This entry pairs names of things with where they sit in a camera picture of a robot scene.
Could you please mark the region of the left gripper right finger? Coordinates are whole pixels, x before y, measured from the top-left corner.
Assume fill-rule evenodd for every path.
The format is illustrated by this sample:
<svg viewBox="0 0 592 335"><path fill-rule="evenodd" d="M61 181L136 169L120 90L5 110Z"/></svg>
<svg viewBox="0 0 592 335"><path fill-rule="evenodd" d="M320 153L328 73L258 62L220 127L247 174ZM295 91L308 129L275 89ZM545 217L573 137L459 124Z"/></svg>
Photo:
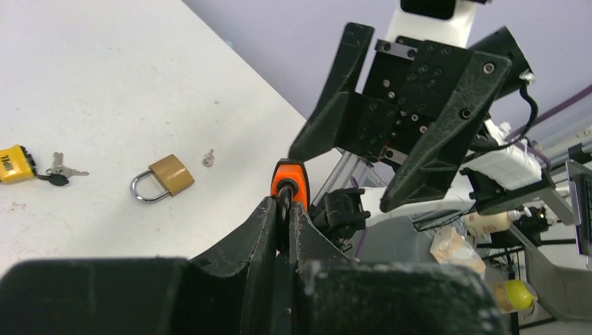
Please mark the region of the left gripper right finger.
<svg viewBox="0 0 592 335"><path fill-rule="evenodd" d="M494 298L472 270L355 262L290 208L293 334L503 334Z"/></svg>

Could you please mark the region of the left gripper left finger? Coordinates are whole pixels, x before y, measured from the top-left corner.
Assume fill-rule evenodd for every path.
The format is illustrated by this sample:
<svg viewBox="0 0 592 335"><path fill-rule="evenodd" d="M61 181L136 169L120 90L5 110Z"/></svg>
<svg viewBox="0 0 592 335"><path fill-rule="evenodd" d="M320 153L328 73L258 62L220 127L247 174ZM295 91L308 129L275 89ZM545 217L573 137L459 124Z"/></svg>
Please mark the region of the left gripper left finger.
<svg viewBox="0 0 592 335"><path fill-rule="evenodd" d="M270 334L276 198L184 258L30 260L1 279L2 334Z"/></svg>

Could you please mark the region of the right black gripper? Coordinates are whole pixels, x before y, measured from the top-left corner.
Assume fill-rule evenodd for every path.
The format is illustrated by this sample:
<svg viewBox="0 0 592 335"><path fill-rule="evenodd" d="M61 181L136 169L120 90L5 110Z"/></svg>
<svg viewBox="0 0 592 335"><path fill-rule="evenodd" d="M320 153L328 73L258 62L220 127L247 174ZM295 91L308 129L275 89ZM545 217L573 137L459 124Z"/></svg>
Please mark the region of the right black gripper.
<svg viewBox="0 0 592 335"><path fill-rule="evenodd" d="M288 158L306 162L335 147L397 170L380 199L390 212L446 196L487 108L512 67L506 57L405 38L378 42L362 93L360 73L375 29L345 25L313 113Z"/></svg>

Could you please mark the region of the orange black padlock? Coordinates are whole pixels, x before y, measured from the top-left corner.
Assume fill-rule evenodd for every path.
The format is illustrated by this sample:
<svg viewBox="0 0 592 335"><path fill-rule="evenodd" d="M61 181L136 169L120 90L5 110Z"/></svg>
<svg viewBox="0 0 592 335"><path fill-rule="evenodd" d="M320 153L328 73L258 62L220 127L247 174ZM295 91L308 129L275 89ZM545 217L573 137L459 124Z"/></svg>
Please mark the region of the orange black padlock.
<svg viewBox="0 0 592 335"><path fill-rule="evenodd" d="M289 253L290 209L294 202L308 211L311 202L310 183L305 165L301 161L280 159L274 168L270 195L276 200L276 250Z"/></svg>

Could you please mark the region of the large brass padlock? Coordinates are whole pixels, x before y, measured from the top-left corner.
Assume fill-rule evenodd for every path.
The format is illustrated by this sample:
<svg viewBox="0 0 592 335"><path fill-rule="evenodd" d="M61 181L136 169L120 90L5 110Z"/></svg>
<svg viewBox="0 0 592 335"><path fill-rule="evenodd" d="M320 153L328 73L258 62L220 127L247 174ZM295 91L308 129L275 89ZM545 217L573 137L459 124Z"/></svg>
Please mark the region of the large brass padlock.
<svg viewBox="0 0 592 335"><path fill-rule="evenodd" d="M141 195L137 190L137 186L147 177L154 177L162 187L163 192L148 198ZM131 180L130 190L136 200L152 204L160 202L166 197L176 196L194 183L195 179L187 167L174 154L170 154L152 163L147 170L135 176Z"/></svg>

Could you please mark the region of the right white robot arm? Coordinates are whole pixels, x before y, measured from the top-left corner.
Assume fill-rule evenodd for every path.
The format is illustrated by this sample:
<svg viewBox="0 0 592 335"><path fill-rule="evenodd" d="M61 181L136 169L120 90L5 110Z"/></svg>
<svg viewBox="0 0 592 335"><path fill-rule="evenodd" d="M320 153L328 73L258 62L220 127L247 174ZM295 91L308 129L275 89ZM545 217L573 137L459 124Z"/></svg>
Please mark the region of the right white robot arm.
<svg viewBox="0 0 592 335"><path fill-rule="evenodd" d="M288 156L308 161L340 149L394 170L378 188L329 187L311 208L324 233L355 232L391 217L433 211L497 214L552 192L525 143L495 125L492 104L528 93L534 74L502 27L473 45L482 1L401 1L386 37L348 23L317 105Z"/></svg>

